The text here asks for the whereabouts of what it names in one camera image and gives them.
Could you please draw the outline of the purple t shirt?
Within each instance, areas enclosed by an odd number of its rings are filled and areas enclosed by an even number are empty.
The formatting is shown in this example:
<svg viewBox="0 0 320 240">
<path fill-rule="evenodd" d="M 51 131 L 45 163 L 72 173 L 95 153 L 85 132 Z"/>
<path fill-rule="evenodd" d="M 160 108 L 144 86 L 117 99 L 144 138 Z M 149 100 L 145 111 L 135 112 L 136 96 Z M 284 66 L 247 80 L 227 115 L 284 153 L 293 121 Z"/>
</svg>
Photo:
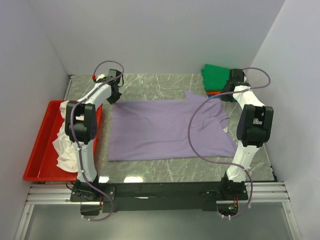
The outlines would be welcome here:
<svg viewBox="0 0 320 240">
<path fill-rule="evenodd" d="M 237 145 L 219 99 L 185 91 L 183 100 L 134 100 L 112 107 L 108 160 L 234 157 Z"/>
</svg>

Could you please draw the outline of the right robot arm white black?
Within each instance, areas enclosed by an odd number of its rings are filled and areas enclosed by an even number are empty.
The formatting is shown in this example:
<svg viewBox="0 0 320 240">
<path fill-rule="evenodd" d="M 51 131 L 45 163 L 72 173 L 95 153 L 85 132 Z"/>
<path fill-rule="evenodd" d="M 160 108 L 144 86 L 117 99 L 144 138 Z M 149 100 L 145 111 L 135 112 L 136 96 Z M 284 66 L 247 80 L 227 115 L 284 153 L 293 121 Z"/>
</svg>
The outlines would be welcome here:
<svg viewBox="0 0 320 240">
<path fill-rule="evenodd" d="M 236 129 L 237 149 L 232 165 L 226 175 L 230 181 L 241 183 L 246 180 L 246 171 L 256 152 L 270 139 L 274 109 L 264 105 L 246 82 L 242 69 L 231 69 L 223 87 L 220 99 L 224 102 L 236 101 L 242 109 Z"/>
</svg>

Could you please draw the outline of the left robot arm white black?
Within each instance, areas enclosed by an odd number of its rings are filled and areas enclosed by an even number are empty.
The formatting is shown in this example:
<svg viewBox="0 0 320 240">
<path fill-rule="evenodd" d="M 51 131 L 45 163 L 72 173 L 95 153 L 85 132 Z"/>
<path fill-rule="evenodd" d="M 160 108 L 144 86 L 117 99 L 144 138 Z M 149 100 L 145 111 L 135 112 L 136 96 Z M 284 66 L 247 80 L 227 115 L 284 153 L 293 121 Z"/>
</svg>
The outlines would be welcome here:
<svg viewBox="0 0 320 240">
<path fill-rule="evenodd" d="M 108 75 L 97 76 L 93 88 L 79 100 L 70 100 L 66 105 L 64 131 L 76 151 L 77 180 L 94 182 L 97 171 L 94 163 L 94 140 L 99 132 L 96 111 L 103 102 L 116 103 L 124 84 L 123 73 L 110 69 Z"/>
</svg>

